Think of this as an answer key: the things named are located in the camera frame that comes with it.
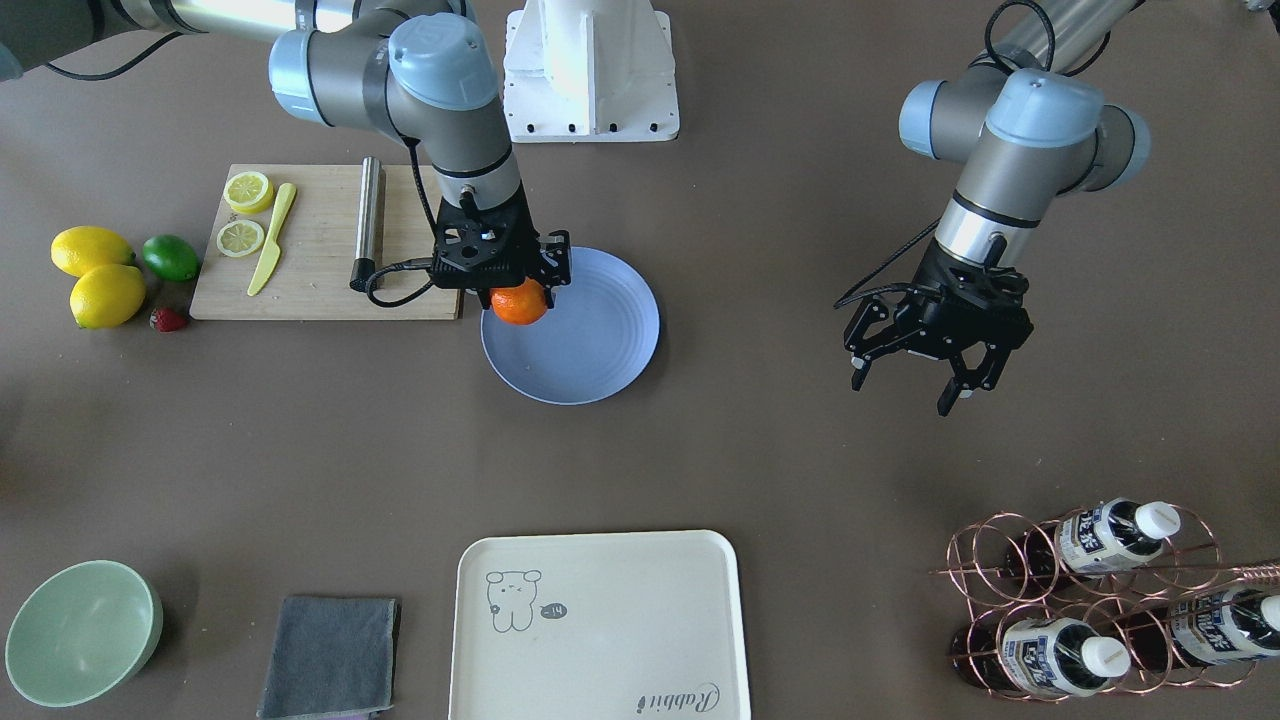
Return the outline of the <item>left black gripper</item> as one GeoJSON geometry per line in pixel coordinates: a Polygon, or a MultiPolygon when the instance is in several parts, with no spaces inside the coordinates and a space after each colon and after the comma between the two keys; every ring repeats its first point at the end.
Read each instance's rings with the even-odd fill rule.
{"type": "Polygon", "coordinates": [[[911,283],[855,293],[860,305],[844,332],[851,354],[851,389],[865,383],[878,357],[900,351],[950,363],[952,377],[937,401],[947,416],[960,398],[997,386],[1007,350],[1020,348],[1033,332],[1023,299],[1029,281],[1014,268],[972,265],[932,240],[911,283]],[[964,352],[983,351],[975,366],[964,352]]]}

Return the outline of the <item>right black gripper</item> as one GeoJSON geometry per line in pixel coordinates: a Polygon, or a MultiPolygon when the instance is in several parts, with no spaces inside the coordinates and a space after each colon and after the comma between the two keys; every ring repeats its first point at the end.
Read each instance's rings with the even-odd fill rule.
{"type": "Polygon", "coordinates": [[[490,209],[440,201],[442,281],[525,281],[532,269],[553,309],[556,290],[572,282],[570,232],[538,237],[522,188],[490,209]]]}

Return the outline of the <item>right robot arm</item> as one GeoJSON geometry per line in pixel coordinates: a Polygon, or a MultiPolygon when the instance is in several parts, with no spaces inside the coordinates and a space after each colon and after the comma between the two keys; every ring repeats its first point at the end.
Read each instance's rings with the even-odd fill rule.
{"type": "Polygon", "coordinates": [[[422,272],[428,288],[474,292],[486,309],[512,288],[552,307],[571,281],[570,236],[532,225],[470,3],[5,1],[1,18],[4,79],[136,29],[269,41],[271,91],[291,115],[426,152],[442,192],[425,206],[433,251],[393,272],[422,272]]]}

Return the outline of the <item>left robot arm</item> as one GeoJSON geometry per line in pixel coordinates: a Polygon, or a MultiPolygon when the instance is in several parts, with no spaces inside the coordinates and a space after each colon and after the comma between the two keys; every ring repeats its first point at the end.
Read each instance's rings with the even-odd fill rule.
{"type": "Polygon", "coordinates": [[[851,387],[874,360],[899,351],[952,370],[937,410],[992,389],[1033,325],[1028,279],[1016,260],[1053,199],[1121,184],[1146,164],[1149,128],[1079,79],[1107,46],[1133,1],[1029,1],[1029,17],[983,51],[954,82],[929,81],[906,97],[902,143],[963,165],[908,282],[858,281],[838,301],[858,310],[844,332],[851,387]]]}

